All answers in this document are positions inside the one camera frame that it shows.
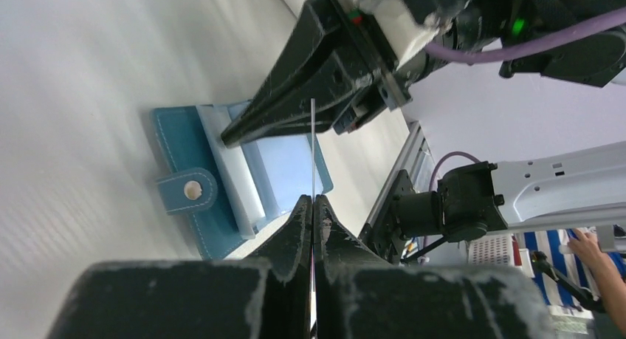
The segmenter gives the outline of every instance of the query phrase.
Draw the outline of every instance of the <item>red object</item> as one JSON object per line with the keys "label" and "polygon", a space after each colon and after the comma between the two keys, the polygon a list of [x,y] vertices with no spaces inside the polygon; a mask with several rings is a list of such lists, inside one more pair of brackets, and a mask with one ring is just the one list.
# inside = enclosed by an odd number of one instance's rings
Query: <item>red object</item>
{"label": "red object", "polygon": [[517,239],[513,236],[513,262],[516,267],[522,266],[522,257],[520,256],[520,245],[517,243]]}

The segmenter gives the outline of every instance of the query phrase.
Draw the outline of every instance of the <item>person's hand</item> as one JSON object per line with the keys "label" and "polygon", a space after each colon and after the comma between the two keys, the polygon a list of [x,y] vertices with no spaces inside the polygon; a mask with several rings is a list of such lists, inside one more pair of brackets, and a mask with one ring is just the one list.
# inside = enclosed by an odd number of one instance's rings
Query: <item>person's hand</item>
{"label": "person's hand", "polygon": [[600,250],[598,237],[593,233],[585,233],[577,228],[574,228],[574,233],[578,239],[570,239],[568,243],[572,253],[576,254],[580,261],[592,271],[605,265],[608,256]]}

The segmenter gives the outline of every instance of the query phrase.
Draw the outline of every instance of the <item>white wall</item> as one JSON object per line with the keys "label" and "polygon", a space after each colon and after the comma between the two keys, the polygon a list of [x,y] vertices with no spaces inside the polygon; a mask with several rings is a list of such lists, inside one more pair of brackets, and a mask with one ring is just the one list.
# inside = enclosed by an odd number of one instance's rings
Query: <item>white wall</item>
{"label": "white wall", "polygon": [[[626,86],[604,89],[516,75],[500,64],[451,64],[410,88],[435,160],[461,150],[482,160],[524,160],[626,140]],[[452,159],[442,171],[467,164]]]}

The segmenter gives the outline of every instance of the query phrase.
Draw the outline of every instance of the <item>green light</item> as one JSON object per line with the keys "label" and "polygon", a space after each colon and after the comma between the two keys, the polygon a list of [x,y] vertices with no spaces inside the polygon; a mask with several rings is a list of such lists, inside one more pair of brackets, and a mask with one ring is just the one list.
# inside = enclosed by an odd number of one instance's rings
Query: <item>green light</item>
{"label": "green light", "polygon": [[519,36],[525,26],[526,20],[515,19],[515,21],[513,22],[513,27],[511,28],[511,34],[513,34],[513,36]]}

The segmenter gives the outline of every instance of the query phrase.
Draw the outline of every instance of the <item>white tabletop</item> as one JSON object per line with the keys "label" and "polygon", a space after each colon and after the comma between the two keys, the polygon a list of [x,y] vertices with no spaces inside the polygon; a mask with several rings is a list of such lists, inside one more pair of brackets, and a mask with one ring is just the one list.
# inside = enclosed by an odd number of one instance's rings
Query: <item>white tabletop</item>
{"label": "white tabletop", "polygon": [[[0,7],[0,338],[42,338],[90,264],[198,257],[153,183],[167,170],[148,113],[251,97],[295,18],[281,0]],[[329,198],[351,231],[406,136],[399,112],[320,136]]]}

